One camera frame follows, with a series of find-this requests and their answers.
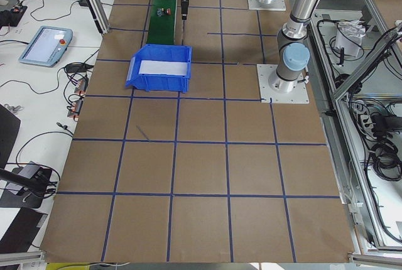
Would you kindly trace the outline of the red push button switch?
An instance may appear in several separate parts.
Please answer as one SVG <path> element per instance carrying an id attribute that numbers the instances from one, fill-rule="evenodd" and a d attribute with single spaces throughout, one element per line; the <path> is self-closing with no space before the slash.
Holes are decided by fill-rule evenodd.
<path id="1" fill-rule="evenodd" d="M 170 8 L 158 8 L 156 10 L 156 15 L 158 17 L 170 16 L 171 15 L 171 9 Z"/>

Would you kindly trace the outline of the white foam pad left bin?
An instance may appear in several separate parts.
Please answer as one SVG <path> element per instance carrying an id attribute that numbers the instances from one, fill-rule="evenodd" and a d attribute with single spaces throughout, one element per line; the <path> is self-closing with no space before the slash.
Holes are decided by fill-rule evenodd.
<path id="1" fill-rule="evenodd" d="M 140 64 L 139 74 L 184 76 L 187 74 L 187 65 L 186 62 L 143 60 Z"/>

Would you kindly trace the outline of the blue left plastic bin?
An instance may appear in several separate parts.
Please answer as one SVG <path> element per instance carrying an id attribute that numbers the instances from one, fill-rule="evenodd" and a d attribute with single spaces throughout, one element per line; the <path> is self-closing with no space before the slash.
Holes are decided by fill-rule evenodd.
<path id="1" fill-rule="evenodd" d="M 139 74 L 143 60 L 188 63 L 186 75 Z M 192 47 L 180 45 L 146 44 L 131 58 L 126 87 L 135 87 L 147 92 L 151 90 L 188 92 L 191 79 Z"/>

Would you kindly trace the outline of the green conveyor belt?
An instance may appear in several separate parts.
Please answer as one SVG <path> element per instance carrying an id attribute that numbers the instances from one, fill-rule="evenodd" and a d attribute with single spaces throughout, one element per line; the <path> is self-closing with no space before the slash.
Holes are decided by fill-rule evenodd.
<path id="1" fill-rule="evenodd" d="M 153 0 L 147 44 L 175 44 L 177 0 Z"/>

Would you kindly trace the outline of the teach pendant near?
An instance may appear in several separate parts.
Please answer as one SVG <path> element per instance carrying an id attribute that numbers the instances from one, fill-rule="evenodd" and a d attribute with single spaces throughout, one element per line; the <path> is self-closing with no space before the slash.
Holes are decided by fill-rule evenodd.
<path id="1" fill-rule="evenodd" d="M 61 59 L 72 38 L 71 29 L 41 26 L 18 61 L 28 65 L 52 67 Z"/>

